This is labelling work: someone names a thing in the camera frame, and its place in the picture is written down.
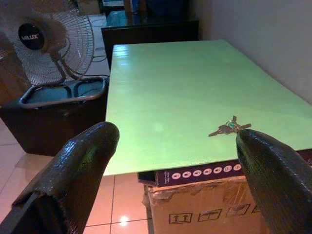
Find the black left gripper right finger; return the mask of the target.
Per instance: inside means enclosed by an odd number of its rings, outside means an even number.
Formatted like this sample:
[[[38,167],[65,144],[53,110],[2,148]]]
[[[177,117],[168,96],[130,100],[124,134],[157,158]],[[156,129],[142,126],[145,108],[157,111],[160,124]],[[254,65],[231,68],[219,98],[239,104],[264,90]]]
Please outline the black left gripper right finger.
[[[311,166],[292,147],[260,131],[239,131],[235,141],[238,161],[270,233],[310,234]]]

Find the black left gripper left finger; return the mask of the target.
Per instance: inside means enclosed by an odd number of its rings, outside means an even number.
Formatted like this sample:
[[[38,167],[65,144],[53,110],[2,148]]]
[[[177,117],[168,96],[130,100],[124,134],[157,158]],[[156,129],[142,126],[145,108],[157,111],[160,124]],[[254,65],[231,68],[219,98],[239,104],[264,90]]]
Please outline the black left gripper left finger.
[[[2,234],[81,234],[119,130],[100,122],[66,142],[22,190],[0,224]]]

